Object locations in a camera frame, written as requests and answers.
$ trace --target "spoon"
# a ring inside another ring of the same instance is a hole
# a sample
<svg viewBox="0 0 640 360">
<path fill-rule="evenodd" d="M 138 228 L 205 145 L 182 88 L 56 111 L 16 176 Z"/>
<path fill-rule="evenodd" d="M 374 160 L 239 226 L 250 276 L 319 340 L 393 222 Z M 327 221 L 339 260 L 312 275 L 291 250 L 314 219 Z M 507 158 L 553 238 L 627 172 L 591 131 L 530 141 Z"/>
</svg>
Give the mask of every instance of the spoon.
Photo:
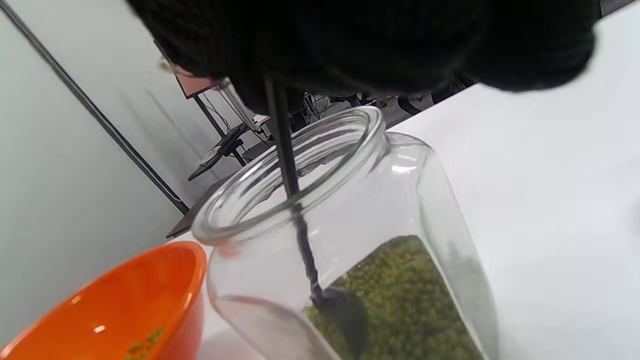
<svg viewBox="0 0 640 360">
<path fill-rule="evenodd" d="M 296 162 L 291 144 L 289 130 L 289 112 L 284 87 L 272 79 L 265 79 L 267 101 L 271 118 L 276 123 L 273 134 L 282 181 L 287 198 L 295 196 L 300 191 Z M 364 349 L 368 315 L 362 300 L 355 294 L 335 287 L 323 290 L 318 283 L 318 271 L 311 251 L 308 238 L 307 222 L 302 216 L 303 207 L 296 203 L 291 209 L 296 226 L 298 248 L 305 264 L 307 278 L 311 284 L 311 300 L 320 315 L 329 318 L 338 327 L 355 360 L 359 360 Z"/>
</svg>

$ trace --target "white wall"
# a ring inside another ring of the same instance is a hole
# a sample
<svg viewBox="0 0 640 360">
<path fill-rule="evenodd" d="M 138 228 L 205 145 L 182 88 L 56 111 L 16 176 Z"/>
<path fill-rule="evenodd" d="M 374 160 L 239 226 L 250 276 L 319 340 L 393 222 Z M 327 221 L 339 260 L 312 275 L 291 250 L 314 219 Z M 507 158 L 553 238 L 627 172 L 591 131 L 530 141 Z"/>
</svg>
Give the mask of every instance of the white wall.
<svg viewBox="0 0 640 360">
<path fill-rule="evenodd" d="M 211 174 L 186 181 L 220 138 L 194 100 L 184 98 L 174 76 L 160 69 L 160 52 L 124 0 L 9 3 L 188 206 L 239 168 L 234 158 L 224 158 Z M 218 94 L 207 95 L 232 126 L 239 123 Z M 258 141 L 251 133 L 243 140 Z"/>
<path fill-rule="evenodd" d="M 0 12 L 0 345 L 181 214 Z"/>
</svg>

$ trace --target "dark wooden desk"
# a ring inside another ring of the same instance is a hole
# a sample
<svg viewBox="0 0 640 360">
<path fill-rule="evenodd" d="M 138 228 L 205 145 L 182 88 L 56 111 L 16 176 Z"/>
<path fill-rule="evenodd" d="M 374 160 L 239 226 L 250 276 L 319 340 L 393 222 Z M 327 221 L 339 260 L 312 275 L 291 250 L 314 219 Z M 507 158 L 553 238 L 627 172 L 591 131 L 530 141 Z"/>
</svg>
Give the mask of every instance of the dark wooden desk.
<svg viewBox="0 0 640 360">
<path fill-rule="evenodd" d="M 174 238 L 178 235 L 184 234 L 187 231 L 191 230 L 191 224 L 193 224 L 193 219 L 196 217 L 196 214 L 198 213 L 198 211 L 202 209 L 202 206 L 204 206 L 204 203 L 207 202 L 207 200 L 209 200 L 211 195 L 213 195 L 213 193 L 216 192 L 216 190 L 219 189 L 222 186 L 222 184 L 224 184 L 225 181 L 227 181 L 227 179 L 232 176 L 233 174 L 225 177 L 220 181 L 216 181 L 215 183 L 213 183 L 213 185 L 211 185 L 211 187 L 207 189 L 207 191 L 204 193 L 204 195 L 202 195 L 202 197 L 198 200 L 198 202 L 196 202 L 195 205 L 182 217 L 182 219 L 178 221 L 178 224 L 175 224 L 173 229 L 169 231 L 166 237 Z"/>
</svg>

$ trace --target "white tabletop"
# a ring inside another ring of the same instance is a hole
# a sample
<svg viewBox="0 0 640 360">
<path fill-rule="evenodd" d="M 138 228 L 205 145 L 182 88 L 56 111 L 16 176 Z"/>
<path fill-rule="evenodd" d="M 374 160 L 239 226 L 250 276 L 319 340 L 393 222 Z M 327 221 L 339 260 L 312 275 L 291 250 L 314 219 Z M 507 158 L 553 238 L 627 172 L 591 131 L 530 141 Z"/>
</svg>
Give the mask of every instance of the white tabletop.
<svg viewBox="0 0 640 360">
<path fill-rule="evenodd" d="M 597 32 L 565 87 L 475 86 L 392 129 L 442 160 L 493 288 L 501 359 L 640 359 L 640 4 Z M 261 359 L 207 311 L 199 360 Z"/>
</svg>

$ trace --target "black pole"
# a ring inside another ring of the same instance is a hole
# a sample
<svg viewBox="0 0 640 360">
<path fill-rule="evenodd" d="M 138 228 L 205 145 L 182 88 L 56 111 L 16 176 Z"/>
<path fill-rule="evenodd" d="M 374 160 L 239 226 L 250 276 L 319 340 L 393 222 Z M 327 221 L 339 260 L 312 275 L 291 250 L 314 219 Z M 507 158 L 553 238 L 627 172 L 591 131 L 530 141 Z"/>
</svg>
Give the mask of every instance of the black pole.
<svg viewBox="0 0 640 360">
<path fill-rule="evenodd" d="M 87 94 L 78 86 L 78 84 L 69 76 L 67 71 L 60 66 L 60 63 L 53 57 L 53 55 L 47 50 L 35 34 L 29 29 L 29 27 L 20 19 L 15 11 L 4 0 L 0 0 L 0 8 L 11 19 L 13 24 L 18 30 L 27 38 L 31 46 L 38 52 L 38 54 L 49 64 L 53 72 L 56 73 L 58 78 L 62 80 L 65 86 L 71 91 L 76 99 L 89 111 L 93 118 L 102 126 L 102 128 L 109 134 L 109 136 L 115 141 L 118 146 L 126 153 L 126 155 L 133 161 L 138 168 L 156 185 L 164 196 L 171 201 L 171 203 L 185 215 L 189 208 L 182 202 L 180 197 L 173 192 L 171 187 L 157 174 L 157 172 L 147 163 L 147 161 L 140 155 L 140 153 L 129 143 L 129 141 L 122 135 L 121 132 L 113 125 L 107 116 L 104 115 L 95 103 L 87 96 Z"/>
<path fill-rule="evenodd" d="M 296 161 L 291 143 L 291 128 L 289 127 L 289 111 L 287 110 L 287 96 L 284 87 L 273 80 L 266 78 L 265 87 L 267 101 L 269 103 L 269 114 L 271 120 L 275 121 L 276 132 L 273 139 L 276 142 L 278 152 L 278 162 L 282 172 L 282 182 L 284 183 L 287 198 L 295 196 L 300 192 L 298 184 L 298 174 L 296 173 Z M 318 281 L 318 271 L 311 246 L 309 245 L 308 226 L 302 215 L 302 205 L 296 203 L 292 208 L 293 221 L 296 224 L 296 239 L 300 255 L 305 264 L 305 271 L 310 282 L 311 294 L 315 301 L 323 300 L 323 292 Z"/>
<path fill-rule="evenodd" d="M 213 115 L 211 115 L 211 113 L 209 112 L 209 109 L 207 109 L 207 106 L 204 104 L 204 102 L 202 102 L 200 96 L 196 95 L 193 97 L 193 99 L 196 101 L 196 103 L 200 107 L 200 110 L 202 110 L 202 112 L 204 113 L 204 116 L 206 116 L 207 119 L 209 119 L 209 122 L 211 123 L 211 125 L 213 125 L 213 128 L 218 132 L 218 134 L 220 135 L 220 138 L 224 138 L 226 135 L 225 132 L 222 131 L 222 128 L 220 127 L 220 125 L 218 125 L 218 123 L 216 122 L 216 119 L 213 118 Z M 236 160 L 240 163 L 241 166 L 246 165 L 246 162 L 244 161 L 244 159 L 242 159 L 242 156 L 240 156 L 240 153 L 238 153 L 237 150 L 234 149 L 231 153 L 236 157 Z"/>
</svg>

